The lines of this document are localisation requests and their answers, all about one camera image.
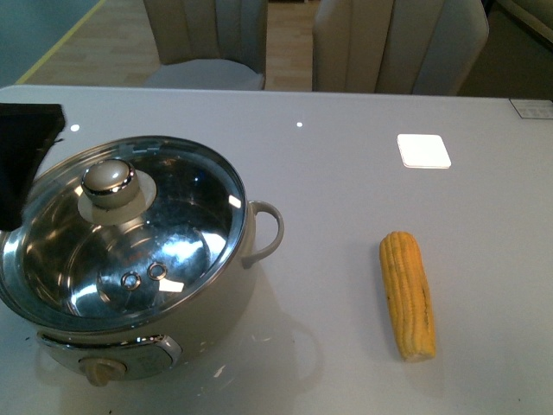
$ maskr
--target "chair backrest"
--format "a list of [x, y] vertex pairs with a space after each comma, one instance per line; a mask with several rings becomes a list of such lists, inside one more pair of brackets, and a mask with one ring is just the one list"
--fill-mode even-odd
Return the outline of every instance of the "chair backrest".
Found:
[[497, 0], [509, 15], [553, 45], [553, 0]]
[[313, 89], [453, 95], [486, 38], [481, 0], [321, 0]]
[[267, 0], [143, 0], [164, 65], [227, 59], [265, 74]]

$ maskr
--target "lid knob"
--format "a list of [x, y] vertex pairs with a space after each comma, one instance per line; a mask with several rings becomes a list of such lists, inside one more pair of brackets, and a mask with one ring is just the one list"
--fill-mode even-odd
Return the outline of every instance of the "lid knob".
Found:
[[140, 189], [132, 164], [119, 159], [94, 164], [83, 175], [81, 185], [92, 204], [106, 210], [126, 205]]

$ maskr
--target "pot handle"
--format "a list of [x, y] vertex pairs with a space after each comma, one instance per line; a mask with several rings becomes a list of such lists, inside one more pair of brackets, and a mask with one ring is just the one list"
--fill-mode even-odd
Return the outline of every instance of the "pot handle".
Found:
[[245, 269], [251, 268], [251, 266], [259, 260], [271, 255], [278, 248], [284, 236], [284, 219], [276, 207], [266, 201], [250, 201], [249, 203], [254, 215], [257, 216], [259, 212], [264, 212], [275, 218], [278, 229], [276, 231], [276, 237], [270, 244], [268, 244], [265, 248], [242, 258], [242, 266]]

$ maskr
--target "black object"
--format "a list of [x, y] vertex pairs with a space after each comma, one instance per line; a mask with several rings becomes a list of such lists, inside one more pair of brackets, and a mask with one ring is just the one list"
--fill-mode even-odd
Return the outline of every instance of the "black object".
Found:
[[36, 171], [66, 121], [57, 104], [0, 104], [0, 230], [22, 224]]

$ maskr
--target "chair seat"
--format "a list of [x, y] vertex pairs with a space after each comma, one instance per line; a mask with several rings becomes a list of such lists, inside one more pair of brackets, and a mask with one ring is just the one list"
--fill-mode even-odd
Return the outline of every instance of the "chair seat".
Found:
[[162, 65], [144, 83], [148, 88], [226, 89], [256, 91], [265, 78], [246, 65], [224, 59], [196, 59]]

